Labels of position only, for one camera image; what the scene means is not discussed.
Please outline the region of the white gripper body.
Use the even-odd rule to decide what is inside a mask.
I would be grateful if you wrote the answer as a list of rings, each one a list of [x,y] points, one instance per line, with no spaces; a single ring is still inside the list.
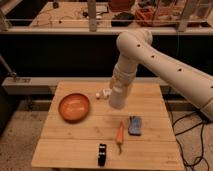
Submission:
[[[109,87],[113,88],[114,86],[125,86],[128,87],[134,79],[133,72],[127,72],[119,68],[118,65],[115,65],[113,69],[113,74],[109,83]]]

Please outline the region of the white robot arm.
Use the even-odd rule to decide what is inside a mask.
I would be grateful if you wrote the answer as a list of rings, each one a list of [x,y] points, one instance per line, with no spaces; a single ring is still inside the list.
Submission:
[[[152,33],[146,29],[127,30],[117,37],[120,55],[110,81],[110,106],[125,106],[129,86],[142,64],[213,122],[213,76],[159,52],[151,46],[152,40]]]

